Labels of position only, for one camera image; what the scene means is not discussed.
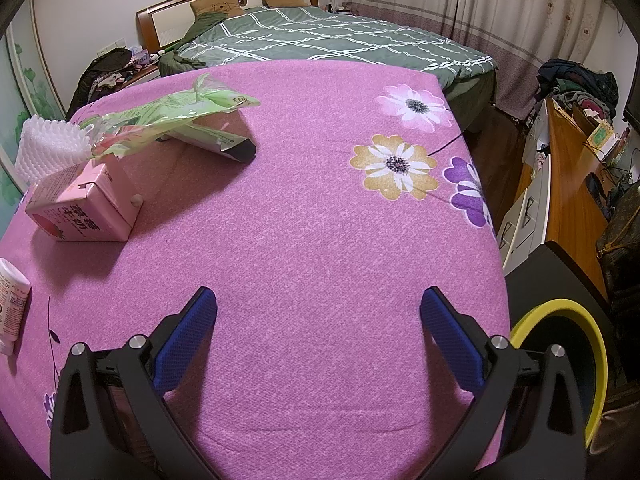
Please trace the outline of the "purple white window curtain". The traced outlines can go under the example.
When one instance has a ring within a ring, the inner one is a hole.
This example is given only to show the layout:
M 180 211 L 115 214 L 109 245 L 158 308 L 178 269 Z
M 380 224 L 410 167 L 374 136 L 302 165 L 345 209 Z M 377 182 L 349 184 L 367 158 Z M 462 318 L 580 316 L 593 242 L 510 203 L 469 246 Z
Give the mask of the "purple white window curtain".
M 605 0 L 343 0 L 369 18 L 420 27 L 490 55 L 496 103 L 524 118 L 534 105 L 538 68 L 552 58 L 584 62 Z

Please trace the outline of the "white paper cup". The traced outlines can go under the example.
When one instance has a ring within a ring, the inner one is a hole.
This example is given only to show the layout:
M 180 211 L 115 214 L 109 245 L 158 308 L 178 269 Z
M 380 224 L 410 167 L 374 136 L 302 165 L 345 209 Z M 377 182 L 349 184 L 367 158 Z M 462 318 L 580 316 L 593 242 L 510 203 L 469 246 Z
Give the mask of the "white paper cup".
M 0 259 L 0 348 L 12 356 L 15 341 L 20 336 L 22 319 L 32 284 L 26 276 L 5 258 Z

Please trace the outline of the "yellow rimmed trash bin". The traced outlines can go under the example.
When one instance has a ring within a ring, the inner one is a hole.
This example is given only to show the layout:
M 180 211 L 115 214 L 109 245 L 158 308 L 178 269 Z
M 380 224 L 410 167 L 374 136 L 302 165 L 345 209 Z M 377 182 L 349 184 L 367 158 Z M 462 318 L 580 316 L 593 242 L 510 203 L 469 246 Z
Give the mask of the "yellow rimmed trash bin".
M 600 327 L 578 302 L 552 299 L 525 313 L 511 328 L 515 348 L 564 348 L 576 380 L 585 419 L 585 444 L 596 435 L 608 390 L 608 354 Z

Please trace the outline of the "black packaging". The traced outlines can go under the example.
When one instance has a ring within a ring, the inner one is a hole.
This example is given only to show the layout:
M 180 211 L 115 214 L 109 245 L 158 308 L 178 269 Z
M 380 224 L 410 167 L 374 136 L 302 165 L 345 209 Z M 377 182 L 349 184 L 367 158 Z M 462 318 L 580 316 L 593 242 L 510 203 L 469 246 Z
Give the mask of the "black packaging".
M 240 112 L 196 118 L 160 138 L 179 140 L 241 164 L 251 162 L 257 152 L 254 134 Z

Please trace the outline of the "pink floral table cloth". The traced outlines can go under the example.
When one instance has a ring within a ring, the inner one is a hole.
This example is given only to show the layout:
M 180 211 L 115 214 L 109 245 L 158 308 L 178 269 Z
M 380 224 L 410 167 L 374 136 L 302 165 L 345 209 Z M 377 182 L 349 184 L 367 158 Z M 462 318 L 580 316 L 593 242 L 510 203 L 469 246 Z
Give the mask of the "pink floral table cloth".
M 412 479 L 470 403 L 422 330 L 437 286 L 509 328 L 482 188 L 435 76 L 385 65 L 212 67 L 251 96 L 213 127 L 240 164 L 175 140 L 122 162 L 143 205 L 124 244 L 59 242 L 24 211 L 2 256 L 32 283 L 1 411 L 49 463 L 54 375 L 75 342 L 119 347 L 202 286 L 218 318 L 168 404 L 227 479 Z

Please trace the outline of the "white bedside cabinet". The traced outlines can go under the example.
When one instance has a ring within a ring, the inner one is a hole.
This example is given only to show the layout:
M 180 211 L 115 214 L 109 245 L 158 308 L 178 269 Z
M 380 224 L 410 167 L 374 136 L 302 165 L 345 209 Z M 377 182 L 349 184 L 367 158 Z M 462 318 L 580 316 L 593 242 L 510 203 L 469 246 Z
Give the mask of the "white bedside cabinet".
M 139 73 L 136 73 L 130 79 L 124 81 L 117 87 L 117 90 L 122 90 L 131 86 L 135 86 L 136 84 L 144 84 L 145 82 L 154 80 L 160 76 L 160 71 L 155 64 L 146 66 L 143 70 L 140 70 Z

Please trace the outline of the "wooden bed headboard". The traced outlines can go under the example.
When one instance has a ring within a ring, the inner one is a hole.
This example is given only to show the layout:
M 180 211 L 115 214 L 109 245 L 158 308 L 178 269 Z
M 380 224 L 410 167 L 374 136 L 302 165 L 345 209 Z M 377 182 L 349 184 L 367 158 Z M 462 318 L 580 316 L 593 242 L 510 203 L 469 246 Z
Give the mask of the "wooden bed headboard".
M 140 10 L 136 15 L 141 45 L 157 53 L 181 39 L 198 14 L 214 11 L 239 15 L 258 8 L 266 0 L 165 0 Z

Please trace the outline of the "pink milk carton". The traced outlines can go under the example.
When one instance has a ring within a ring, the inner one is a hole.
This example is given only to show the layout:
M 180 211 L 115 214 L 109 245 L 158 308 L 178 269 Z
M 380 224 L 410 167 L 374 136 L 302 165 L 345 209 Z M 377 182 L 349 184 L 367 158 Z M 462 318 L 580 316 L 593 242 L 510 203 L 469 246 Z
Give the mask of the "pink milk carton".
M 26 214 L 63 242 L 124 242 L 143 198 L 113 155 L 61 170 L 37 183 Z

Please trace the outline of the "pile of dark clothes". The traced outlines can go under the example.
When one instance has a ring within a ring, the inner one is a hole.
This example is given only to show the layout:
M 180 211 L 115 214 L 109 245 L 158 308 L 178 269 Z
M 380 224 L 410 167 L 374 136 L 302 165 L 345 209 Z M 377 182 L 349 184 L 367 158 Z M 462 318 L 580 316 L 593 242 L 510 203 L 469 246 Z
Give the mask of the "pile of dark clothes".
M 537 102 L 552 96 L 562 109 L 573 105 L 582 110 L 588 105 L 601 119 L 612 122 L 618 104 L 618 85 L 611 72 L 596 73 L 577 62 L 552 58 L 538 68 Z

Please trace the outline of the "green checked bed quilt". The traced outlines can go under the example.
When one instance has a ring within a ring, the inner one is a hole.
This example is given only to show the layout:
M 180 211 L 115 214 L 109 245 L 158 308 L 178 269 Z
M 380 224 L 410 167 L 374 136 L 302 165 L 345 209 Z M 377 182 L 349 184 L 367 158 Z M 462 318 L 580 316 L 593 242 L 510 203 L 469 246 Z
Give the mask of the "green checked bed quilt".
M 497 69 L 483 52 L 426 30 L 316 6 L 258 8 L 234 18 L 207 12 L 160 57 L 163 76 L 243 62 L 282 60 L 384 64 L 430 73 L 440 88 Z

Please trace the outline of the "orange wooden desk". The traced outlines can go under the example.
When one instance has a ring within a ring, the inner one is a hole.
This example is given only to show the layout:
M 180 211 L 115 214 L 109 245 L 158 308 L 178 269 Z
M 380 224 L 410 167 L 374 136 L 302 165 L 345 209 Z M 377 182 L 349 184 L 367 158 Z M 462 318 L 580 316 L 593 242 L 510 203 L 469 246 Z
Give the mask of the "orange wooden desk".
M 605 297 L 596 241 L 606 220 L 586 185 L 586 177 L 601 177 L 604 167 L 582 129 L 550 98 L 534 121 L 523 160 L 518 196 L 497 234 L 503 273 L 511 274 L 536 249 L 551 249 Z

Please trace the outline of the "white foam fruit net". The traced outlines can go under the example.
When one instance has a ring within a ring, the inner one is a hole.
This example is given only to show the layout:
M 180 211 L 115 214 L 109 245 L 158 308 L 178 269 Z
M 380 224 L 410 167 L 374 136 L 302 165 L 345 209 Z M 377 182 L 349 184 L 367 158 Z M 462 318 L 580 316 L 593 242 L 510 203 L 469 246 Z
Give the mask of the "white foam fruit net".
M 91 127 L 35 115 L 23 122 L 15 169 L 26 183 L 35 184 L 50 174 L 88 162 L 91 149 Z

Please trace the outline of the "green plastic wrapper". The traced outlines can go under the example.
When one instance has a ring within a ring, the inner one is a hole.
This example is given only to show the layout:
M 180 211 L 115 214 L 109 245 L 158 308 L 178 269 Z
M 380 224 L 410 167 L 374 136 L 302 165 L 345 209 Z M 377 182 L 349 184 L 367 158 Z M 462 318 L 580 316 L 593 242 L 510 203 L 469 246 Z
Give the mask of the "green plastic wrapper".
M 79 127 L 91 127 L 91 151 L 95 158 L 106 155 L 126 157 L 140 152 L 165 132 L 196 118 L 229 114 L 258 104 L 258 99 L 203 74 L 189 89 L 166 94 L 122 112 L 91 116 Z

